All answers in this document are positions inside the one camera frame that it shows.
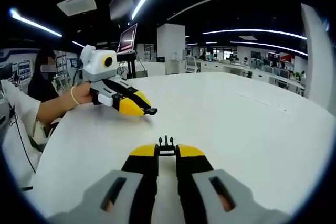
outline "computer monitor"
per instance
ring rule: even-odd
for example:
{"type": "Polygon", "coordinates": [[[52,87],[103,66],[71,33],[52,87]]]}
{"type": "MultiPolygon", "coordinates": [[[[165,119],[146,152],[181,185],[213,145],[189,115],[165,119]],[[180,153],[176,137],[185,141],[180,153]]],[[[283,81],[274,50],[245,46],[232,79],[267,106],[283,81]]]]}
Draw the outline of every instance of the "computer monitor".
{"type": "Polygon", "coordinates": [[[195,66],[196,67],[196,62],[193,56],[187,56],[185,57],[185,60],[187,61],[187,66],[195,66]]]}
{"type": "Polygon", "coordinates": [[[268,59],[273,62],[280,62],[280,55],[273,52],[268,52],[268,59]]]}
{"type": "Polygon", "coordinates": [[[110,18],[112,21],[120,20],[133,7],[133,0],[112,0],[110,2],[110,18]]]}
{"type": "Polygon", "coordinates": [[[120,36],[118,52],[132,51],[134,49],[135,34],[137,33],[137,26],[131,26],[124,31],[120,36]]]}
{"type": "Polygon", "coordinates": [[[254,59],[261,59],[261,53],[260,52],[253,52],[251,51],[251,58],[254,58],[254,59]]]}

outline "white round table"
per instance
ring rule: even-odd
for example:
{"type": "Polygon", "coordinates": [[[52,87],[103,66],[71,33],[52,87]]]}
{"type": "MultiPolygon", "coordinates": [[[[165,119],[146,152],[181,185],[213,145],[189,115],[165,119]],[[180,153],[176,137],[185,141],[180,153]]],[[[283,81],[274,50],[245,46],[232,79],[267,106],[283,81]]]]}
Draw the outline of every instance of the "white round table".
{"type": "MultiPolygon", "coordinates": [[[[69,212],[86,189],[121,169],[136,147],[160,136],[201,149],[214,169],[249,187],[268,209],[293,214],[321,178],[335,118],[306,98],[227,73],[178,74],[130,80],[158,108],[127,118],[86,104],[69,111],[50,138],[27,194],[45,216],[69,212]]],[[[174,157],[159,158],[153,223],[180,223],[174,157]]]]}

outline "white wall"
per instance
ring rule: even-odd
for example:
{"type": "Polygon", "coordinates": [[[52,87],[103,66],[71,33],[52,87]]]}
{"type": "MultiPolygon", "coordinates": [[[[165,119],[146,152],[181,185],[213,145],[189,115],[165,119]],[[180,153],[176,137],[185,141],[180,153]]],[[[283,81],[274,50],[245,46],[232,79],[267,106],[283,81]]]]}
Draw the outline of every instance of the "white wall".
{"type": "Polygon", "coordinates": [[[294,58],[294,72],[299,72],[301,73],[304,71],[307,75],[307,69],[308,69],[308,61],[299,57],[295,56],[294,58]]]}
{"type": "Polygon", "coordinates": [[[336,64],[328,34],[318,14],[301,4],[307,36],[308,69],[305,96],[336,115],[336,64]]]}
{"type": "Polygon", "coordinates": [[[164,24],[157,29],[158,57],[165,60],[182,60],[185,50],[185,27],[175,24],[164,24]]]}

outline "white sleeve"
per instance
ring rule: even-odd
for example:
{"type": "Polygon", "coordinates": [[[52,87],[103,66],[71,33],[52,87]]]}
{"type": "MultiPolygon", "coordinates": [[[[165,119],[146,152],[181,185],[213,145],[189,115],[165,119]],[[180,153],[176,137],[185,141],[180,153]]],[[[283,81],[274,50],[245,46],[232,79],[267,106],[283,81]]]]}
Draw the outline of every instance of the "white sleeve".
{"type": "Polygon", "coordinates": [[[23,122],[27,134],[32,136],[40,101],[29,97],[8,80],[2,80],[1,85],[10,105],[15,108],[15,113],[23,122]]]}

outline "black hair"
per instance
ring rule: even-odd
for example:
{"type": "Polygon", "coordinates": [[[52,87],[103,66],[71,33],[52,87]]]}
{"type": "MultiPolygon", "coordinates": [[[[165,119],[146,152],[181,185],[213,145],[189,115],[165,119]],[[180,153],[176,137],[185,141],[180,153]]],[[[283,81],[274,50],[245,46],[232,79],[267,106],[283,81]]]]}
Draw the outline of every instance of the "black hair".
{"type": "Polygon", "coordinates": [[[41,65],[48,64],[48,57],[55,59],[55,53],[50,48],[41,49],[35,59],[34,74],[41,73],[41,65]]]}

